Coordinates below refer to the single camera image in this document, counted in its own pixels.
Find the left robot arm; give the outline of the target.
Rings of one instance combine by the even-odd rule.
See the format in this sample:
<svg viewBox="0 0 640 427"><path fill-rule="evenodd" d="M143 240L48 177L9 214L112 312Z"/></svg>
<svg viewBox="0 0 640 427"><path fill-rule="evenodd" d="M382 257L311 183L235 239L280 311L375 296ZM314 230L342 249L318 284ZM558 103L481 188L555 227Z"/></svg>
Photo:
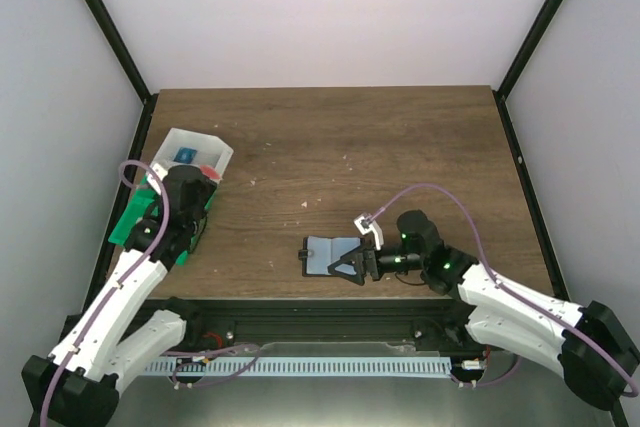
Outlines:
<svg viewBox="0 0 640 427"><path fill-rule="evenodd" d="M126 330L149 294L195 249L220 176L208 165L136 165L146 175L112 233L122 252L110 277L60 343L22 369L36 426L107 425L152 360L174 346L191 351L203 342L195 308L179 299L132 334Z"/></svg>

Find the black leather card holder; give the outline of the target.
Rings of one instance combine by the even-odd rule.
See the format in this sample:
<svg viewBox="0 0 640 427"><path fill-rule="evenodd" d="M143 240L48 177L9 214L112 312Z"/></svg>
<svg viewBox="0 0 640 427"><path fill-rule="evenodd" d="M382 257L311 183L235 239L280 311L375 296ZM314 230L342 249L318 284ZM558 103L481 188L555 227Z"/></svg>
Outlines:
<svg viewBox="0 0 640 427"><path fill-rule="evenodd" d="M304 237L302 248L298 251L298 259L302 265L302 276L331 276L329 266L337 262L344 254L359 247L360 244L361 241L358 237Z"/></svg>

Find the white card red dots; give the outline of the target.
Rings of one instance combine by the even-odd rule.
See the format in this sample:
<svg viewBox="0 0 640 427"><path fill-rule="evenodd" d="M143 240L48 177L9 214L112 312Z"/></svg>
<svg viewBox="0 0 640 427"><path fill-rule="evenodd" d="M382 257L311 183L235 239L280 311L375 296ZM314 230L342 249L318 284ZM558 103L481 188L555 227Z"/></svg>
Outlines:
<svg viewBox="0 0 640 427"><path fill-rule="evenodd" d="M218 182L221 179L220 174L215 170L214 167L210 165L200 165L199 168L201 172L212 181Z"/></svg>

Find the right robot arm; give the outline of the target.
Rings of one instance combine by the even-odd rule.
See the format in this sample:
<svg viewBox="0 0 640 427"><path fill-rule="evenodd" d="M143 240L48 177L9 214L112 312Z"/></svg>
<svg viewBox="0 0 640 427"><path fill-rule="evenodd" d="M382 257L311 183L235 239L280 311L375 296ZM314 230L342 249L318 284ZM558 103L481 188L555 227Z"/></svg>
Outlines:
<svg viewBox="0 0 640 427"><path fill-rule="evenodd" d="M447 343L465 350L473 343L510 351L559 375L581 400L610 411L621 397L636 397L632 376L639 349L606 305L587 306L547 296L490 270L476 257L441 238L420 210L401 214L399 243L383 244L376 222L360 216L356 238L311 240L309 269L356 285L387 273L419 272L434 292L470 306L444 325Z"/></svg>

